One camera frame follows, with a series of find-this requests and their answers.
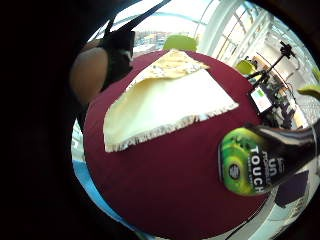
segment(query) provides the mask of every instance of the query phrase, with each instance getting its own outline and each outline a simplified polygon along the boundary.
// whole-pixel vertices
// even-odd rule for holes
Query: green chair
[[[163,45],[163,50],[177,49],[182,51],[196,51],[197,41],[184,35],[170,35]]]
[[[235,68],[243,75],[249,75],[256,71],[254,65],[248,60],[241,60]]]
[[[315,79],[317,79],[317,81],[320,83],[320,71],[319,71],[319,68],[317,68],[317,67],[312,68],[312,73],[313,73],[313,76],[315,77]]]
[[[297,89],[298,93],[314,97],[320,101],[320,84],[309,84]]]

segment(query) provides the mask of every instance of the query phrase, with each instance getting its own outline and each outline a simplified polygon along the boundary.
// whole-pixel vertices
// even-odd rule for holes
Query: bottle label
[[[272,185],[274,178],[283,172],[283,158],[270,156],[258,145],[250,149],[248,180],[254,192],[264,193]]]
[[[273,156],[263,138],[246,128],[229,132],[220,144],[220,179],[232,192],[257,195],[270,190],[284,172],[283,158]]]

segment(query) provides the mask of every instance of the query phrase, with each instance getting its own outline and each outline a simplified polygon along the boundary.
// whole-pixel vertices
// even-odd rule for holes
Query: cream cloth
[[[110,106],[106,152],[121,151],[232,110],[236,102],[186,53],[171,50],[140,72]]]

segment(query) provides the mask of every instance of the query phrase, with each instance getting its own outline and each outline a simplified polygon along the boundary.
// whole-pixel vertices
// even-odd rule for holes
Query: maroon table
[[[211,68],[211,76],[240,104],[235,110],[153,140],[106,153],[103,120],[130,81],[165,51],[136,58],[132,72],[101,93],[88,110],[84,148],[92,179],[106,202],[131,225],[175,240],[213,237],[243,223],[267,195],[241,197],[218,177],[218,144],[245,122],[258,124],[246,93],[251,85],[211,57],[187,52]]]

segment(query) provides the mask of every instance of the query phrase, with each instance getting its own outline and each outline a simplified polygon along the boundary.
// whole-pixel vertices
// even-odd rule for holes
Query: fringed edge
[[[211,117],[225,113],[227,111],[231,111],[231,110],[237,108],[238,106],[239,106],[239,104],[234,102],[231,105],[229,105],[228,107],[224,107],[224,108],[217,110],[217,111],[183,117],[182,119],[178,120],[175,124],[166,124],[166,125],[151,129],[149,131],[136,134],[136,135],[132,136],[131,138],[129,138],[123,142],[117,143],[117,144],[108,145],[108,143],[105,142],[105,151],[106,152],[123,151],[131,145],[143,143],[148,140],[163,136],[165,134],[172,133],[176,130],[185,128],[185,127],[191,125],[192,123],[201,122],[201,121],[207,120]]]

